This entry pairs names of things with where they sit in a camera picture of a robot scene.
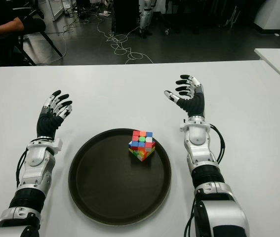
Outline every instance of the robot finger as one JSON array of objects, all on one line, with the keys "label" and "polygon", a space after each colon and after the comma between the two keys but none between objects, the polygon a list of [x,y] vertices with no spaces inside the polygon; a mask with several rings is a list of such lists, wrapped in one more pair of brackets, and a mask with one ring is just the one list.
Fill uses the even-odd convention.
[{"label": "robot finger", "polygon": [[164,91],[164,95],[176,104],[178,103],[178,101],[184,100],[184,99],[180,98],[179,96],[173,94],[169,90]]},{"label": "robot finger", "polygon": [[59,116],[62,119],[65,119],[71,113],[71,111],[72,111],[72,106],[67,105],[62,109],[62,111],[59,111],[56,116]]},{"label": "robot finger", "polygon": [[187,80],[187,79],[189,79],[189,77],[190,77],[190,75],[180,75],[181,79],[186,79]]},{"label": "robot finger", "polygon": [[192,95],[190,91],[180,91],[179,94],[184,96],[189,96],[189,97],[191,97]]},{"label": "robot finger", "polygon": [[54,115],[57,115],[60,111],[61,108],[65,107],[65,106],[68,106],[68,105],[71,105],[72,104],[72,101],[65,101],[61,104],[57,104],[57,106],[55,107],[54,111],[53,111],[53,114]]},{"label": "robot finger", "polygon": [[70,96],[69,94],[65,94],[65,95],[61,95],[61,96],[55,98],[53,100],[52,104],[51,104],[51,109],[54,110],[59,102],[61,102],[62,100],[67,99],[69,96]]},{"label": "robot finger", "polygon": [[177,85],[191,85],[191,80],[178,80],[176,81]]},{"label": "robot finger", "polygon": [[45,109],[50,108],[50,107],[51,107],[51,104],[52,104],[52,102],[53,102],[53,100],[54,100],[55,97],[58,96],[59,94],[61,94],[61,91],[60,91],[60,90],[57,90],[57,91],[55,91],[52,95],[50,95],[50,96],[47,98],[46,102],[43,104],[43,107],[44,107]]},{"label": "robot finger", "polygon": [[182,90],[189,90],[190,91],[191,86],[187,85],[187,86],[180,86],[178,88],[176,88],[176,91],[182,91]]}]

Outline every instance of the chair leg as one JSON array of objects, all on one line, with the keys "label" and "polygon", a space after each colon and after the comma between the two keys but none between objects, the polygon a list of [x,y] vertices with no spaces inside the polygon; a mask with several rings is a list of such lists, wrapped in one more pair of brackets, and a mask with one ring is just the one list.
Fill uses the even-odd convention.
[{"label": "chair leg", "polygon": [[40,32],[41,35],[46,39],[46,41],[49,42],[49,44],[52,46],[52,48],[54,48],[54,50],[57,52],[58,55],[60,55],[60,57],[63,57],[63,55],[61,54],[61,52],[57,49],[57,47],[55,47],[55,45],[53,44],[52,40],[50,39],[49,36],[47,36],[47,34],[44,31]]},{"label": "chair leg", "polygon": [[16,47],[19,49],[19,51],[25,56],[25,58],[32,64],[32,66],[36,66],[34,61],[30,58],[30,56],[23,50],[20,44],[16,43]]},{"label": "chair leg", "polygon": [[20,36],[20,46],[23,48],[23,35]]}]

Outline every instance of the rubik's cube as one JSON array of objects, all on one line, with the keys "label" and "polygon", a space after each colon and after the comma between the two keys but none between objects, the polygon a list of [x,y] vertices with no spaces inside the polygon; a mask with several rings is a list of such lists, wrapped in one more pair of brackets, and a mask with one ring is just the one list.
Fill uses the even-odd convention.
[{"label": "rubik's cube", "polygon": [[152,132],[133,131],[132,141],[129,143],[129,151],[140,161],[144,161],[155,151],[155,142]]}]

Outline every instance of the brown tray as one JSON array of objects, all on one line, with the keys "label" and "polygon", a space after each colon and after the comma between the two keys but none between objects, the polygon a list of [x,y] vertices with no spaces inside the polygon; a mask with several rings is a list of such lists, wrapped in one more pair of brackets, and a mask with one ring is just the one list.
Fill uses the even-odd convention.
[{"label": "brown tray", "polygon": [[69,188],[77,207],[108,225],[136,223],[150,216],[165,199],[171,168],[156,140],[155,152],[140,161],[128,150],[133,129],[100,133],[77,152],[69,172]]}]

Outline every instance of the robotic hand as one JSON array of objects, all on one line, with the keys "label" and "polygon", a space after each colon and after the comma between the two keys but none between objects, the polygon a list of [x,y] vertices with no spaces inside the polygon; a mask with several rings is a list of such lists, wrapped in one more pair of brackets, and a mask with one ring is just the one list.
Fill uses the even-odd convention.
[{"label": "robotic hand", "polygon": [[[17,191],[9,208],[0,217],[0,237],[38,237],[41,211],[51,186],[56,155],[62,148],[55,132],[72,111],[72,101],[61,103],[69,97],[58,90],[44,103],[37,123],[37,138],[32,140],[21,156],[17,172]],[[19,172],[25,172],[19,182]]]},{"label": "robotic hand", "polygon": [[189,99],[182,99],[168,90],[164,94],[189,117],[180,129],[185,133],[187,162],[195,187],[196,205],[190,220],[195,216],[196,236],[249,237],[246,216],[230,186],[224,182],[218,161],[209,148],[210,124],[204,120],[203,87],[189,75],[181,75],[176,84],[184,85],[176,91]]}]

